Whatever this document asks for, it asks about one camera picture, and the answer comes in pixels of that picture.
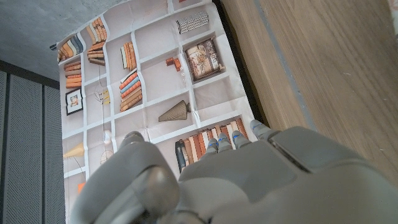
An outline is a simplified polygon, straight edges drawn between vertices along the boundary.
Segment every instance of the gray wall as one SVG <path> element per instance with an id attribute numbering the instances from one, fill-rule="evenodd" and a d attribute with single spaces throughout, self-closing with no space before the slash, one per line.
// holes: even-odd
<path id="1" fill-rule="evenodd" d="M 60 92 L 3 73 L 0 88 L 0 220 L 65 223 Z"/>

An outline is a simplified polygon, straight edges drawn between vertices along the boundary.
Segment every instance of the orange book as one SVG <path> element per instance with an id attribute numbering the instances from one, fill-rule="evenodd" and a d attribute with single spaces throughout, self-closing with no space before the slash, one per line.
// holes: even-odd
<path id="1" fill-rule="evenodd" d="M 81 82 L 67 83 L 67 88 L 77 88 L 77 87 L 81 87 Z"/>
<path id="2" fill-rule="evenodd" d="M 68 58 L 69 57 L 69 55 L 68 55 L 68 52 L 67 52 L 67 50 L 65 50 L 65 48 L 62 46 L 61 47 L 61 52 L 62 52 L 62 54 L 63 54 L 63 56 L 65 56 L 66 58 Z"/>
<path id="3" fill-rule="evenodd" d="M 131 67 L 131 60 L 129 60 L 130 59 L 130 50 L 129 50 L 129 48 L 128 48 L 128 44 L 127 43 L 124 43 L 123 44 L 123 47 L 124 47 L 124 53 L 126 54 L 126 63 L 127 63 L 127 69 L 128 70 L 131 70 L 130 69 L 130 67 Z"/>
<path id="4" fill-rule="evenodd" d="M 79 74 L 79 75 L 68 75 L 68 76 L 67 76 L 67 80 L 68 80 L 69 78 L 81 78 L 81 74 Z"/>
<path id="5" fill-rule="evenodd" d="M 80 64 L 80 62 L 69 63 L 69 64 L 64 65 L 63 69 L 67 69 L 68 67 L 72 67 L 72 66 L 79 65 L 79 64 Z"/>
<path id="6" fill-rule="evenodd" d="M 81 78 L 67 78 L 67 83 L 81 82 Z"/>
<path id="7" fill-rule="evenodd" d="M 88 54 L 88 58 L 103 58 L 104 54 Z"/>
<path id="8" fill-rule="evenodd" d="M 203 140 L 203 135 L 201 133 L 198 134 L 198 139 L 199 139 L 200 152 L 202 155 L 204 155 L 206 153 L 206 146 L 205 146 L 205 141 Z"/>
<path id="9" fill-rule="evenodd" d="M 85 186 L 86 182 L 83 182 L 81 184 L 77 185 L 77 192 L 80 194 L 81 190 L 83 190 L 83 187 Z"/>
<path id="10" fill-rule="evenodd" d="M 229 142 L 232 144 L 231 139 L 229 138 L 228 129 L 226 128 L 226 126 L 221 127 L 221 132 L 224 133 L 228 137 Z"/>
<path id="11" fill-rule="evenodd" d="M 138 88 L 139 86 L 141 86 L 141 81 L 138 81 L 136 84 L 134 84 L 132 87 L 130 87 L 130 89 L 126 90 L 122 95 L 121 98 L 124 98 L 125 96 L 127 96 L 128 94 L 130 94 L 132 91 L 134 91 L 136 88 Z"/>
<path id="12" fill-rule="evenodd" d="M 102 23 L 102 20 L 101 20 L 100 17 L 98 18 L 98 22 L 99 22 L 99 25 L 101 26 L 102 33 L 104 34 L 104 39 L 106 40 L 106 38 L 108 37 L 108 35 L 107 35 L 107 33 L 106 33 L 105 26 L 104 26 L 104 24 Z"/>
<path id="13" fill-rule="evenodd" d="M 142 95 L 137 96 L 135 99 L 133 99 L 130 103 L 128 103 L 126 106 L 123 106 L 123 108 L 120 109 L 120 112 L 126 111 L 130 108 L 132 108 L 135 104 L 140 102 L 142 100 Z"/>
<path id="14" fill-rule="evenodd" d="M 67 77 L 68 75 L 79 75 L 79 74 L 81 74 L 81 69 L 65 72 L 65 76 L 66 76 L 66 77 Z"/>
<path id="15" fill-rule="evenodd" d="M 242 119 L 241 119 L 241 118 L 238 118 L 238 119 L 236 120 L 236 124 L 238 125 L 238 129 L 239 129 L 239 131 L 243 134 L 243 136 L 244 136 L 245 138 L 248 138 L 248 134 L 246 133 L 246 130 L 244 129 L 243 122 L 242 122 Z"/>
<path id="16" fill-rule="evenodd" d="M 128 105 L 133 99 L 137 98 L 137 96 L 142 94 L 142 90 L 139 90 L 135 92 L 132 96 L 130 96 L 128 99 L 126 99 L 124 102 L 120 104 L 120 108 L 123 108 L 124 106 Z"/>
<path id="17" fill-rule="evenodd" d="M 68 71 L 72 71 L 72 70 L 79 70 L 80 68 L 81 68 L 81 65 L 75 65 L 75 66 L 67 67 L 67 69 L 65 69 L 65 71 L 68 72 Z"/>
<path id="18" fill-rule="evenodd" d="M 200 150 L 200 144 L 199 144 L 198 135 L 196 134 L 196 135 L 194 135 L 192 137 L 193 137 L 193 142 L 195 143 L 195 150 L 197 152 L 198 159 L 200 159 L 202 154 L 201 154 L 201 150 Z"/>
<path id="19" fill-rule="evenodd" d="M 188 155 L 188 162 L 189 164 L 193 164 L 193 153 L 191 148 L 191 142 L 188 139 L 185 139 L 183 141 L 184 141 L 185 150 L 187 151 Z"/>
<path id="20" fill-rule="evenodd" d="M 137 68 L 137 62 L 136 62 L 136 55 L 134 53 L 134 47 L 132 46 L 132 42 L 129 42 L 129 50 L 130 50 L 130 56 L 131 56 L 131 68 L 132 70 Z"/>
<path id="21" fill-rule="evenodd" d="M 101 42 L 101 43 L 92 45 L 88 51 L 90 52 L 90 51 L 93 51 L 93 50 L 102 49 L 102 46 L 103 46 L 104 44 L 105 44 L 105 42 Z"/>
<path id="22" fill-rule="evenodd" d="M 138 76 L 137 72 L 134 72 L 132 75 L 130 75 L 129 78 L 127 78 L 122 84 L 120 84 L 119 89 L 122 90 L 124 87 L 126 87 L 133 79 L 135 79 Z"/>
<path id="23" fill-rule="evenodd" d="M 91 52 L 87 52 L 87 55 L 89 55 L 89 54 L 103 54 L 103 53 L 104 53 L 103 50 L 93 50 Z"/>

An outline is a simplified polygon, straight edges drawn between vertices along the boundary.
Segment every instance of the blue book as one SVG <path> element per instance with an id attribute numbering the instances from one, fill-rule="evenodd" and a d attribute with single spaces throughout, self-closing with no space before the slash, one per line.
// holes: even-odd
<path id="1" fill-rule="evenodd" d="M 127 91 L 128 89 L 130 89 L 130 87 L 132 87 L 134 84 L 136 84 L 139 81 L 139 78 L 136 77 L 135 79 L 133 79 L 131 81 L 131 83 L 129 83 L 126 87 L 124 87 L 120 92 L 123 94 L 125 91 Z"/>

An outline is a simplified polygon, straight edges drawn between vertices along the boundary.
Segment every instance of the book spine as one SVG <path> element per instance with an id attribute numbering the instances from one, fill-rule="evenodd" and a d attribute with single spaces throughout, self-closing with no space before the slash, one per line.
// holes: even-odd
<path id="1" fill-rule="evenodd" d="M 67 83 L 67 88 L 77 88 L 77 87 L 81 87 L 81 82 Z"/>
<path id="2" fill-rule="evenodd" d="M 126 61 L 126 52 L 124 51 L 124 46 L 120 48 L 120 52 L 122 53 L 122 62 L 123 62 L 123 68 L 127 68 L 127 61 Z"/>
<path id="3" fill-rule="evenodd" d="M 130 96 L 126 101 L 122 102 L 120 104 L 120 108 L 123 108 L 124 106 L 126 106 L 127 104 L 129 104 L 132 100 L 134 100 L 135 98 L 137 98 L 137 96 L 141 95 L 142 91 L 139 90 L 137 92 L 135 92 L 135 94 L 133 94 L 132 96 Z"/>
<path id="4" fill-rule="evenodd" d="M 180 169 L 180 173 L 183 168 L 185 168 L 185 159 L 182 154 L 182 149 L 180 142 L 175 142 L 175 156 L 177 157 L 178 168 Z"/>
<path id="5" fill-rule="evenodd" d="M 211 129 L 211 133 L 213 134 L 213 138 L 217 139 L 217 141 L 218 141 L 218 134 L 217 134 L 217 131 L 215 128 Z"/>
<path id="6" fill-rule="evenodd" d="M 226 126 L 222 126 L 221 127 L 221 132 L 224 133 L 227 136 L 229 142 L 232 143 L 231 142 L 231 138 L 229 137 L 228 130 L 227 130 Z"/>
<path id="7" fill-rule="evenodd" d="M 69 78 L 81 78 L 81 75 L 68 75 L 68 76 L 67 76 L 67 80 L 68 80 Z"/>
<path id="8" fill-rule="evenodd" d="M 65 72 L 65 76 L 66 76 L 66 77 L 67 77 L 68 75 L 79 75 L 79 74 L 81 74 L 81 69 Z"/>
<path id="9" fill-rule="evenodd" d="M 106 40 L 106 39 L 108 38 L 108 34 L 106 33 L 105 26 L 104 26 L 104 24 L 102 23 L 102 20 L 101 20 L 100 17 L 98 18 L 98 22 L 99 22 L 99 25 L 101 26 L 102 33 L 104 34 L 104 39 Z"/>
<path id="10" fill-rule="evenodd" d="M 231 122 L 232 130 L 233 131 L 239 131 L 238 125 L 236 124 L 236 121 Z"/>
<path id="11" fill-rule="evenodd" d="M 137 68 L 137 62 L 136 62 L 136 55 L 134 53 L 134 47 L 132 46 L 132 42 L 129 42 L 129 50 L 130 50 L 130 55 L 131 55 L 131 67 L 132 69 Z"/>
<path id="12" fill-rule="evenodd" d="M 120 86 L 119 89 L 122 90 L 124 87 L 126 87 L 129 83 L 131 83 L 136 77 L 138 76 L 137 72 L 133 73 L 130 75 L 128 79 L 126 79 Z"/>
<path id="13" fill-rule="evenodd" d="M 140 102 L 140 100 L 142 100 L 142 95 L 139 95 L 138 97 L 133 99 L 129 104 L 127 104 L 126 106 L 121 108 L 120 112 L 123 112 L 123 111 L 126 111 L 126 110 L 132 108 L 136 103 Z"/>
<path id="14" fill-rule="evenodd" d="M 105 66 L 105 60 L 99 60 L 99 59 L 95 59 L 95 58 L 89 58 L 88 61 L 91 62 L 91 63 L 97 64 L 97 65 Z"/>
<path id="15" fill-rule="evenodd" d="M 243 136 L 247 139 L 247 138 L 248 138 L 248 134 L 246 133 L 246 130 L 244 129 L 242 119 L 241 119 L 241 118 L 238 118 L 238 119 L 236 120 L 236 124 L 238 125 L 239 131 L 240 131 L 240 132 L 243 134 Z"/>
<path id="16" fill-rule="evenodd" d="M 201 133 L 202 137 L 203 137 L 203 143 L 204 143 L 204 149 L 201 148 L 201 154 L 204 155 L 206 153 L 206 149 L 209 145 L 209 137 L 207 136 L 207 131 L 204 131 Z"/>
<path id="17" fill-rule="evenodd" d="M 120 92 L 123 94 L 124 92 L 128 91 L 128 89 L 130 89 L 130 87 L 135 85 L 138 81 L 139 81 L 139 77 L 136 77 L 126 87 L 124 87 Z"/>
<path id="18" fill-rule="evenodd" d="M 233 141 L 232 132 L 234 131 L 234 130 L 232 130 L 232 125 L 227 124 L 226 129 L 228 131 L 229 139 L 231 140 L 232 149 L 236 149 L 235 144 L 232 142 Z"/>
<path id="19" fill-rule="evenodd" d="M 79 65 L 79 64 L 80 64 L 80 62 L 69 63 L 69 64 L 63 66 L 63 69 L 67 69 L 68 67 L 76 66 L 76 65 Z"/>
<path id="20" fill-rule="evenodd" d="M 127 69 L 131 70 L 131 58 L 130 58 L 130 50 L 129 50 L 128 43 L 124 43 L 123 47 L 124 47 L 125 54 L 126 54 Z"/>
<path id="21" fill-rule="evenodd" d="M 189 162 L 189 164 L 193 164 L 193 154 L 192 154 L 191 142 L 188 139 L 184 139 L 183 141 L 184 141 L 185 150 L 187 151 L 187 155 L 188 155 L 188 162 Z"/>
<path id="22" fill-rule="evenodd" d="M 75 83 L 75 82 L 81 83 L 81 78 L 67 78 L 67 83 Z"/>
<path id="23" fill-rule="evenodd" d="M 121 98 L 124 98 L 125 96 L 127 96 L 128 94 L 130 94 L 132 91 L 134 91 L 136 88 L 138 88 L 139 86 L 141 86 L 141 81 L 138 81 L 136 84 L 134 84 L 132 87 L 130 87 L 130 89 L 128 89 L 127 91 L 125 91 L 124 93 L 122 93 Z"/>
<path id="24" fill-rule="evenodd" d="M 93 51 L 93 50 L 102 49 L 104 44 L 105 44 L 105 42 L 92 45 L 88 51 L 90 52 L 90 51 Z"/>
<path id="25" fill-rule="evenodd" d="M 71 39 L 68 40 L 68 46 L 72 49 L 72 56 L 75 56 L 77 54 L 75 46 L 73 46 Z"/>
<path id="26" fill-rule="evenodd" d="M 187 167 L 190 163 L 188 160 L 188 153 L 187 153 L 187 149 L 185 148 L 184 142 L 182 140 L 180 140 L 180 146 L 182 149 L 182 155 L 184 156 L 184 160 L 185 160 L 185 167 Z"/>
<path id="27" fill-rule="evenodd" d="M 88 58 L 104 58 L 104 54 L 88 54 Z"/>
<path id="28" fill-rule="evenodd" d="M 87 30 L 88 35 L 90 35 L 90 38 L 91 38 L 92 43 L 94 44 L 94 43 L 95 43 L 95 37 L 94 37 L 93 32 L 92 32 L 91 29 L 90 29 L 90 26 L 87 26 L 87 27 L 86 27 L 86 30 Z"/>
<path id="29" fill-rule="evenodd" d="M 209 137 L 209 140 L 213 138 L 213 133 L 211 130 L 207 130 L 207 136 Z"/>
<path id="30" fill-rule="evenodd" d="M 104 53 L 103 50 L 93 50 L 91 52 L 87 52 L 87 55 L 89 55 L 89 54 L 103 54 L 103 53 Z"/>
<path id="31" fill-rule="evenodd" d="M 98 31 L 97 26 L 95 25 L 95 21 L 93 21 L 93 22 L 91 23 L 91 25 L 93 26 L 93 28 L 94 28 L 94 30 L 95 30 L 95 33 L 97 34 L 98 42 L 102 42 L 101 34 L 100 34 L 100 32 Z"/>
<path id="32" fill-rule="evenodd" d="M 205 147 L 205 141 L 203 140 L 203 135 L 202 133 L 198 134 L 198 139 L 199 139 L 199 147 L 200 147 L 200 153 L 204 155 L 206 153 L 206 147 Z"/>
<path id="33" fill-rule="evenodd" d="M 122 98 L 122 103 L 128 100 L 132 95 L 136 94 L 138 91 L 141 90 L 141 86 L 137 87 L 134 91 L 129 93 L 126 97 Z"/>
<path id="34" fill-rule="evenodd" d="M 220 126 L 219 125 L 215 125 L 214 128 L 216 129 L 217 136 L 219 136 L 221 134 Z"/>
<path id="35" fill-rule="evenodd" d="M 189 143 L 191 144 L 193 162 L 197 162 L 198 161 L 198 154 L 197 154 L 197 150 L 195 148 L 195 142 L 193 141 L 193 137 L 192 136 L 189 137 L 188 140 L 189 140 Z"/>
<path id="36" fill-rule="evenodd" d="M 69 71 L 79 70 L 79 69 L 81 69 L 81 65 L 75 65 L 75 66 L 67 67 L 67 68 L 65 69 L 65 71 L 66 71 L 66 72 L 69 72 Z"/>
<path id="37" fill-rule="evenodd" d="M 200 150 L 200 145 L 199 145 L 199 138 L 198 135 L 194 135 L 192 136 L 193 138 L 193 142 L 195 143 L 195 150 L 197 152 L 197 156 L 198 156 L 198 160 L 201 158 L 202 154 L 201 154 L 201 150 Z"/>

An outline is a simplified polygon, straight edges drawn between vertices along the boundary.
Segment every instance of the printed picture frame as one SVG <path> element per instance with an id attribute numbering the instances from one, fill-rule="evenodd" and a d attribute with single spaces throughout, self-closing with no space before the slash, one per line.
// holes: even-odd
<path id="1" fill-rule="evenodd" d="M 65 94 L 65 102 L 67 104 L 67 116 L 83 110 L 83 97 L 81 88 L 72 90 Z"/>

